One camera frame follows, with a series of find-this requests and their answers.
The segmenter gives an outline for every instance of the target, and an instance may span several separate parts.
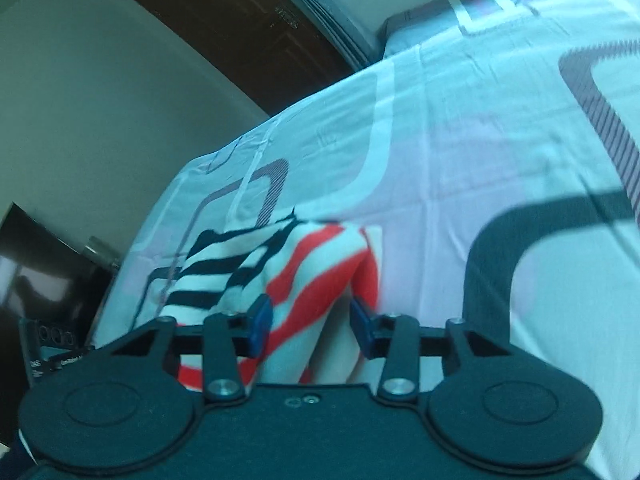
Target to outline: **white bedsheet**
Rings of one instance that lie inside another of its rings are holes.
[[[635,478],[639,12],[640,0],[541,0],[451,29],[190,162],[136,237],[96,343],[155,316],[204,229],[294,207],[380,225],[383,311],[430,326],[464,312],[496,337],[506,319],[513,343],[602,400],[588,465]],[[441,376],[425,363],[423,387]]]

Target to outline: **red and white striped cloth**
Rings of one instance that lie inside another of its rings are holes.
[[[200,235],[169,291],[162,316],[200,324],[215,312],[245,312],[259,294],[273,303],[273,325],[260,360],[239,360],[245,384],[344,383],[360,350],[349,299],[376,305],[382,230],[301,221]],[[202,358],[183,356],[178,380],[202,389]]]

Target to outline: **circular disc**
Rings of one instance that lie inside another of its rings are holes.
[[[602,407],[580,381],[512,357],[478,359],[431,393],[427,417],[464,456],[516,472],[583,460],[602,425]]]
[[[121,468],[154,457],[187,429],[191,396],[162,370],[129,356],[85,363],[24,397],[20,428],[35,453],[72,468]]]

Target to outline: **wooden door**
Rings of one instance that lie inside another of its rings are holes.
[[[290,0],[137,0],[274,115],[353,73]]]

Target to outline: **bed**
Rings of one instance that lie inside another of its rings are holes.
[[[155,317],[198,234],[302,218],[382,228],[379,309],[464,316],[577,376],[588,465],[640,472],[640,0],[531,0],[448,28],[188,163],[95,333]],[[376,381],[380,363],[353,380]],[[423,359],[423,389],[442,379]]]

